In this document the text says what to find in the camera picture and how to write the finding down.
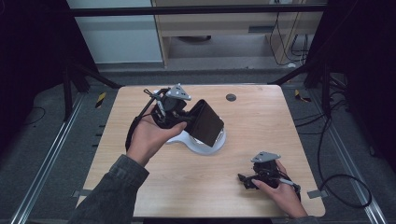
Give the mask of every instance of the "right hand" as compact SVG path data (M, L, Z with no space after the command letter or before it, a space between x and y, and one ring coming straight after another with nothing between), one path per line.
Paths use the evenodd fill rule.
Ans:
M276 160L276 165L281 172L286 174L286 169L280 161ZM308 216L292 186L279 182L278 187L273 189L260 180L254 179L252 182L257 188L268 194L289 217L299 218Z

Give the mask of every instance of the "cabinet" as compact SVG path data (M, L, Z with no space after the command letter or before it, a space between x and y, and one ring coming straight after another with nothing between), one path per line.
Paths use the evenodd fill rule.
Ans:
M270 0L151 0L154 7L266 5ZM293 4L323 3L324 0L292 0ZM314 34L322 12L226 13L155 16L164 64L167 65L173 36L256 35L270 36L276 25L271 45L278 62L286 61L292 39L298 34Z

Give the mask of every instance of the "white cabinet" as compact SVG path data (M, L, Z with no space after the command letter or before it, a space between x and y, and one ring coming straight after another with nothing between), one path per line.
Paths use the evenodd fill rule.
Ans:
M67 0L71 8L151 7L149 0ZM97 64L161 63L153 16L76 17Z

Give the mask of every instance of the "gray floor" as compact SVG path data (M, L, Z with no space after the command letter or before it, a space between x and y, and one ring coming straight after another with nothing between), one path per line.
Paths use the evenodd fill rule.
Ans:
M276 64L262 35L212 36L212 39L206 42L189 42L175 38L172 44L170 61L166 68L139 66L134 71L103 73L103 75L122 85L173 85L178 82L182 84L263 84L283 77L291 70L286 65ZM296 57L296 60L293 64L298 66L299 58ZM315 102L308 103L295 98L296 89L303 97L312 99L319 94L319 88L305 90L301 85L302 80L304 80L304 75L294 78L282 88L294 119L320 112ZM111 106L117 95L117 90L111 90L102 83L92 79L90 83L92 87L89 93L83 94L76 121L36 198L35 206L29 216L31 222L62 223L73 212L77 199L71 197L71 194L74 190L81 189L84 184L100 141L100 134L103 126L106 125ZM32 110L26 121L29 123L37 120L37 122L25 125L21 129L12 144L12 155L2 161L0 220L4 220L5 223L21 204L61 129L64 115L62 91L62 86L56 86L37 95L35 98L37 108ZM99 94L104 91L106 98L103 105L100 108L94 108ZM340 100L343 100L342 95L334 95L333 103ZM323 223L396 223L396 214L394 214L396 175L383 159L370 156L369 146L352 115L346 109L347 105L343 105L332 112L332 128L335 128L336 133L341 136L343 146L347 148L347 154L350 155L351 160L349 164L345 164L342 154L337 149L339 146L336 146L336 139L334 140L334 130L331 128L324 134L320 149L320 167L324 176L327 177L347 173L348 165L355 165L360 177L373 193L375 203L387 222L380 220L374 222L368 218L365 210L348 207L336 200L333 195L323 199L326 215L320 220ZM295 122L299 124L308 120ZM324 120L320 119L310 125L297 128L318 185L322 182L318 175L317 163L319 134L307 133L320 133L323 125ZM341 198L352 203L359 202L351 181L337 179L330 184ZM275 218L273 221L285 222L282 218Z

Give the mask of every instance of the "left hand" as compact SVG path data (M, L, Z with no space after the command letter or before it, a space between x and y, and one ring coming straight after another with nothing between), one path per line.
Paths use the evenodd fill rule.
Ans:
M145 114L151 113L153 107L154 105L149 107ZM134 130L126 155L144 167L166 141L179 135L186 126L186 122L181 122L171 129L162 129L151 115L145 116Z

